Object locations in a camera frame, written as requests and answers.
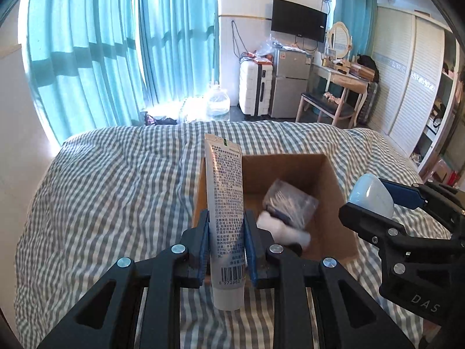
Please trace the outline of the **white round bottle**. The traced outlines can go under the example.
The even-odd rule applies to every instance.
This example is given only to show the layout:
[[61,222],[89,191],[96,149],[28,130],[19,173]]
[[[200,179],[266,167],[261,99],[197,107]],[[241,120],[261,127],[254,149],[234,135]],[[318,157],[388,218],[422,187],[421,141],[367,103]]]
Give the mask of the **white round bottle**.
[[286,246],[299,244],[303,250],[307,250],[310,245],[309,232],[286,225],[283,221],[272,217],[266,211],[259,214],[257,227],[268,231],[275,243]]

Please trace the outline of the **white earbuds case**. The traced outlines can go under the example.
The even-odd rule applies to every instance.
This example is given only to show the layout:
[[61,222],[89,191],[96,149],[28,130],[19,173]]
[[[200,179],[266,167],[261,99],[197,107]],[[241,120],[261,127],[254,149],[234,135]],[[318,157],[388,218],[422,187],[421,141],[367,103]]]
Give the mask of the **white earbuds case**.
[[357,180],[348,201],[385,218],[393,217],[393,198],[380,179],[372,173],[365,173]]

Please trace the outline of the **clear bag of floss picks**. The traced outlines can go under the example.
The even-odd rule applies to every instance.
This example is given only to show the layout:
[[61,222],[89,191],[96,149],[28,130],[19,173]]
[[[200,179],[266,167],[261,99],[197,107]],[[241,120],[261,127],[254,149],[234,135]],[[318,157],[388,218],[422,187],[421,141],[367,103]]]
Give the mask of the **clear bag of floss picks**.
[[265,194],[262,206],[272,217],[304,231],[316,213],[319,201],[283,180],[275,180]]

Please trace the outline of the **white toothpaste tube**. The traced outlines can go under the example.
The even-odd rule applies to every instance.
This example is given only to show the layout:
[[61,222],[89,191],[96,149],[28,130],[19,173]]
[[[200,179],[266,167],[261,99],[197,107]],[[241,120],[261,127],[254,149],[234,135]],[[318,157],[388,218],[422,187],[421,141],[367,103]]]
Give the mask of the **white toothpaste tube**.
[[242,151],[219,136],[205,135],[210,281],[214,307],[239,310],[244,305],[244,191]]

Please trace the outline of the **cardboard box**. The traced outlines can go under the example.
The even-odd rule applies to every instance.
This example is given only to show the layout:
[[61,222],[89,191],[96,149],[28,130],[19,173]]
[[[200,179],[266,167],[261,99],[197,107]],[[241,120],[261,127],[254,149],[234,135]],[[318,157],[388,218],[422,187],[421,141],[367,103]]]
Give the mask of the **cardboard box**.
[[204,210],[210,213],[213,269],[208,283],[231,288],[245,277],[244,218],[258,222],[261,213],[283,223],[271,229],[276,243],[302,247],[308,288],[322,288],[330,281],[322,264],[326,258],[337,261],[336,280],[347,278],[344,266],[359,252],[354,232],[338,217],[344,204],[324,154],[207,154],[201,163],[193,219],[198,222]]

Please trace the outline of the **checkered bed quilt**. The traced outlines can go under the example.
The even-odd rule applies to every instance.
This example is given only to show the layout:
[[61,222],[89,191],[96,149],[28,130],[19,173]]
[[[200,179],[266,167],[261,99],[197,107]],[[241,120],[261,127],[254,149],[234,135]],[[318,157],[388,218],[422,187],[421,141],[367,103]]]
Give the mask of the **checkered bed quilt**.
[[15,256],[18,336],[36,348],[119,258],[157,255],[194,213],[207,133],[246,155],[324,154],[343,195],[363,174],[420,181],[382,135],[328,124],[197,122],[114,127],[68,139],[40,184]]

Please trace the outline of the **wooden chair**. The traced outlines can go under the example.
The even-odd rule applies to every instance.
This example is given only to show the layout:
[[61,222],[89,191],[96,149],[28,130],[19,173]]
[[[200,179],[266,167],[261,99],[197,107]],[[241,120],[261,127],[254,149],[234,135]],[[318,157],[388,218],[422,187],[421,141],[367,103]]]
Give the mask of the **wooden chair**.
[[349,119],[348,128],[353,129],[356,126],[358,115],[360,114],[362,104],[365,102],[367,93],[360,94],[357,98],[355,107],[352,107],[346,102],[348,89],[344,89],[343,95],[340,98],[335,97],[331,93],[302,93],[300,103],[296,113],[295,123],[300,121],[303,115],[305,105],[310,105],[319,110],[319,118],[321,115],[326,115],[332,119],[331,125],[336,126],[339,121]]

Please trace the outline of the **white dressing table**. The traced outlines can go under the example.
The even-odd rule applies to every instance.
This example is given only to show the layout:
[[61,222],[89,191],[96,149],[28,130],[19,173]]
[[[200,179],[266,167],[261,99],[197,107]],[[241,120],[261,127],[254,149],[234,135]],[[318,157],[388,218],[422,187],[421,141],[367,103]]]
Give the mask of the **white dressing table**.
[[[337,104],[336,111],[334,113],[324,112],[324,114],[332,118],[332,125],[336,125],[338,121],[349,119],[349,129],[356,127],[360,113],[362,112],[362,108],[364,107],[368,96],[376,94],[378,84],[365,80],[361,77],[354,76],[350,73],[343,74],[338,70],[315,63],[311,66],[311,72],[325,79],[326,85],[324,92],[329,91],[331,83],[343,88],[342,95],[340,97],[341,102]],[[343,108],[348,107],[347,100],[350,92],[356,93],[358,98],[356,99],[352,112],[344,113]]]

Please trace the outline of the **white louvered wardrobe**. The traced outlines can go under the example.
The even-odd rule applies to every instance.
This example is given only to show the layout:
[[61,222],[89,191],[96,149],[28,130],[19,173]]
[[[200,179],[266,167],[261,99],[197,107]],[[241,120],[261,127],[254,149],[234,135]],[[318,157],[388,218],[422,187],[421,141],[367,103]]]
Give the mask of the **white louvered wardrobe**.
[[426,14],[379,6],[371,57],[380,79],[369,126],[423,175],[438,159],[456,115],[459,42],[450,27]]

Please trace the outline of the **clear plastic bag on floor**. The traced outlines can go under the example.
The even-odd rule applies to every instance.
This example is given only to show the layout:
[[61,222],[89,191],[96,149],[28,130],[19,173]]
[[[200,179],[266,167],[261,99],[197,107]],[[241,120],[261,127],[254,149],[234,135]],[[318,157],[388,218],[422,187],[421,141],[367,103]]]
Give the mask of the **clear plastic bag on floor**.
[[204,94],[207,114],[211,117],[223,116],[230,110],[230,98],[218,83],[209,86]]

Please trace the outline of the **oval vanity mirror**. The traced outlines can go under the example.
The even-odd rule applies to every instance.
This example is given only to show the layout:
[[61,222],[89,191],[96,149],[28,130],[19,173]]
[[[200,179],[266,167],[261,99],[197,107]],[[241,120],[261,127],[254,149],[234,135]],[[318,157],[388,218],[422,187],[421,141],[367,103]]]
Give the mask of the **oval vanity mirror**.
[[346,58],[352,50],[352,37],[347,26],[338,21],[326,34],[326,54],[330,58]]

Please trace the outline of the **silver small refrigerator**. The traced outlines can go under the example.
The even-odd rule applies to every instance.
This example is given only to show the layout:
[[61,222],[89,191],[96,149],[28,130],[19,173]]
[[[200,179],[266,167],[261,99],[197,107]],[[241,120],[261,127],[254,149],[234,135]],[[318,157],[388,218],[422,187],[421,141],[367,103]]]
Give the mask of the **silver small refrigerator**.
[[276,48],[273,54],[273,81],[269,115],[295,119],[301,94],[307,90],[312,56],[307,52]]

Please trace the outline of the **white suitcase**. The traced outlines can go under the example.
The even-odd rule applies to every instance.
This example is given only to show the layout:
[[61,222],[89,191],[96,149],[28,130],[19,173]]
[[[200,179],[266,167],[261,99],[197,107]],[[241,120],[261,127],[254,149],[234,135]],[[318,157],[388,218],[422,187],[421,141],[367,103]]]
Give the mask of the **white suitcase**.
[[251,117],[269,112],[273,64],[266,58],[242,61],[239,67],[239,107]]

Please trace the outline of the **teal corner curtain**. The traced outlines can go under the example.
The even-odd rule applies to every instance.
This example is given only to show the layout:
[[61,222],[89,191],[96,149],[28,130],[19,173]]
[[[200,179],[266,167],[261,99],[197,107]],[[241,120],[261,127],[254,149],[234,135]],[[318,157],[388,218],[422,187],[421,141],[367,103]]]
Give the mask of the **teal corner curtain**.
[[341,21],[352,36],[352,55],[371,55],[378,0],[336,0],[334,21]]

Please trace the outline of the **black wall television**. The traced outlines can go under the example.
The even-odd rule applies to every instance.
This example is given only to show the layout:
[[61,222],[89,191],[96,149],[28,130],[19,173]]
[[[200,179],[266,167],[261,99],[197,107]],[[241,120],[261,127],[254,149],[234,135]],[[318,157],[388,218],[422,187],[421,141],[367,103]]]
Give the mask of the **black wall television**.
[[273,0],[271,30],[324,42],[327,14],[287,0]]

